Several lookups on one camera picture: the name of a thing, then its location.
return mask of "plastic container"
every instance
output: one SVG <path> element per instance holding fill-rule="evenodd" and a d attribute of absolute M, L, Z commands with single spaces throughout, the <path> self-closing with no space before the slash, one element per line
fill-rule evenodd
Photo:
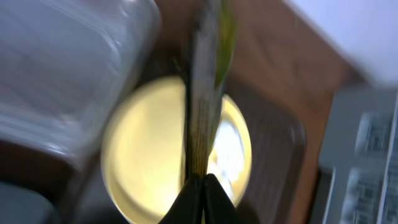
<path fill-rule="evenodd" d="M 152 0 L 1 1 L 0 139 L 91 154 L 159 21 Z"/>

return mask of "wooden table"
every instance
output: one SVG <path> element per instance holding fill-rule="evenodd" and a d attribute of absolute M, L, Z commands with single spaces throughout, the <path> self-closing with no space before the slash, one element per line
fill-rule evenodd
<path fill-rule="evenodd" d="M 163 30 L 158 46 L 187 36 L 197 0 L 157 0 Z M 317 160 L 334 91 L 356 78 L 353 69 L 279 0 L 233 0 L 239 34 L 231 75 L 296 116 L 305 126 L 307 152 L 290 223 L 305 223 Z"/>

